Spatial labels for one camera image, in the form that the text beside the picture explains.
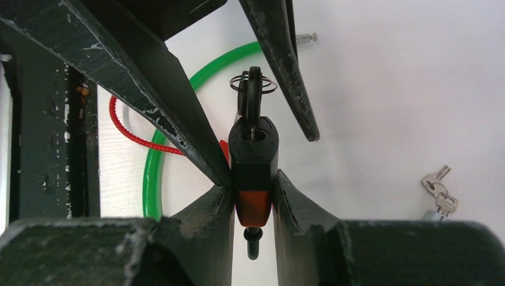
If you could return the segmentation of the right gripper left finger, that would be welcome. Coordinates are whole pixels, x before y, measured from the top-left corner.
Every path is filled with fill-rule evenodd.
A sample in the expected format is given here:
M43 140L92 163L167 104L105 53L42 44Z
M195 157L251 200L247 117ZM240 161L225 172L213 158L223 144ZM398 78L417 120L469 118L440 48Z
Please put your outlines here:
M230 285L233 205L214 186L160 220L18 220L1 235L1 284Z

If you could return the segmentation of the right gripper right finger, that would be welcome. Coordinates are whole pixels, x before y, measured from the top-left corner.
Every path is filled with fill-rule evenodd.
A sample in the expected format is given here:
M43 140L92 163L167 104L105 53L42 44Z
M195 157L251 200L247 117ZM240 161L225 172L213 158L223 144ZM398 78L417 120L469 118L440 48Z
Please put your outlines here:
M279 285L503 285L504 247L469 221L342 220L279 170Z

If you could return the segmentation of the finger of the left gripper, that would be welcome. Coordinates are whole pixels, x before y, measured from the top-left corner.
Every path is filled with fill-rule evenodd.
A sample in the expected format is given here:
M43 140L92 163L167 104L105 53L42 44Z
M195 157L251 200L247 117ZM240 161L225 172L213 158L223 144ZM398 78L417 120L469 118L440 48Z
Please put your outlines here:
M320 132L298 60L293 2L239 3L304 136L310 142L318 141Z
M131 74L145 65L146 58L138 54L132 32L149 30L116 1L2 1L1 21L129 107L140 99ZM229 186L230 169L218 140L217 152L224 157L230 181L218 184L207 177L216 185Z

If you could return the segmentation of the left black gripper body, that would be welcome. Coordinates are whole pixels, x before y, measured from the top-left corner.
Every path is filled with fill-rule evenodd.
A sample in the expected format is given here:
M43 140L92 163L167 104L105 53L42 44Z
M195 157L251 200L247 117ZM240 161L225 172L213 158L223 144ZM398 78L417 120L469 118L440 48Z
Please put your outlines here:
M119 2L162 40L222 7L227 0L123 0Z

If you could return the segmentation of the green cable lock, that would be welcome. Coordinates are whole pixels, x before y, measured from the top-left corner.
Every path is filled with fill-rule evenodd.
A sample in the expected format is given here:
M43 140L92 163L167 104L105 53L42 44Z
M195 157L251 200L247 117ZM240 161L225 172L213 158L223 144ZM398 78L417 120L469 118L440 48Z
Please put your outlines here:
M316 34L296 35L296 44L316 38ZM132 39L138 43L138 54L146 58L145 65L138 65L138 71L131 74L141 93L132 108L157 128L146 158L143 210L146 217L159 219L162 215L158 180L162 151L187 154L211 180L218 184L229 183L224 157L217 152L216 137L195 91L218 72L262 50L258 41L240 46L211 61L189 78L179 60L156 34L139 30L132 32Z

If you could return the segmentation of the orange padlock with keys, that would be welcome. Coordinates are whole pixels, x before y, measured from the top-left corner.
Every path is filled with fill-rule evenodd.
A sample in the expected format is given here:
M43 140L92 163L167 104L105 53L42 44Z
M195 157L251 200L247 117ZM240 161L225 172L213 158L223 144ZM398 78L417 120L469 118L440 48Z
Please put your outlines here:
M273 122L260 114L263 88L270 84L257 66L230 81L238 92L238 110L228 137L232 189L250 260L259 257L278 168L278 132Z

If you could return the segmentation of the silver key bunch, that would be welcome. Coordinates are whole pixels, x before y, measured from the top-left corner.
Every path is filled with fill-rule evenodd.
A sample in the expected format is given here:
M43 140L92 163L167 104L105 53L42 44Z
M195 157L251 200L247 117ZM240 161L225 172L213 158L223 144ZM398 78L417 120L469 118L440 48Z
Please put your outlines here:
M422 220L427 221L447 221L451 214L455 213L459 200L453 197L446 185L443 183L444 177L452 170L448 165L443 166L435 173L428 173L420 181L421 186L433 196L435 208L427 210L422 216Z

